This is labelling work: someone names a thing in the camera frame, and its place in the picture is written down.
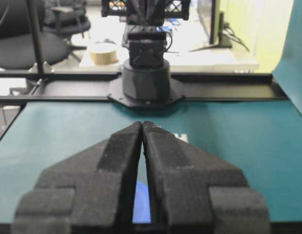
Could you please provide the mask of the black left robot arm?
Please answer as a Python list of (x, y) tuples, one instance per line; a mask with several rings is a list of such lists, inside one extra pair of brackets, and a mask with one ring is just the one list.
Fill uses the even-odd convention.
[(183, 99), (183, 84), (171, 78), (164, 58), (170, 32), (159, 31), (165, 19), (189, 19), (188, 0), (104, 0), (102, 16), (122, 16), (124, 46), (129, 58), (121, 74), (109, 83), (108, 98), (132, 108), (160, 108)]

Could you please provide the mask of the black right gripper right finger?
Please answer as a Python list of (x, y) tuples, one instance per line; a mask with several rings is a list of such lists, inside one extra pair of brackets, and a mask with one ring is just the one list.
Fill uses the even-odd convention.
[(146, 121), (151, 214), (170, 234), (268, 234), (263, 195), (235, 165)]

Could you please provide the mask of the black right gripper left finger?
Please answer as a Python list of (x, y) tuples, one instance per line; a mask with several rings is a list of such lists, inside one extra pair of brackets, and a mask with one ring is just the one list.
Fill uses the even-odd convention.
[(19, 201), (14, 234), (113, 234), (132, 222), (142, 124), (44, 169)]

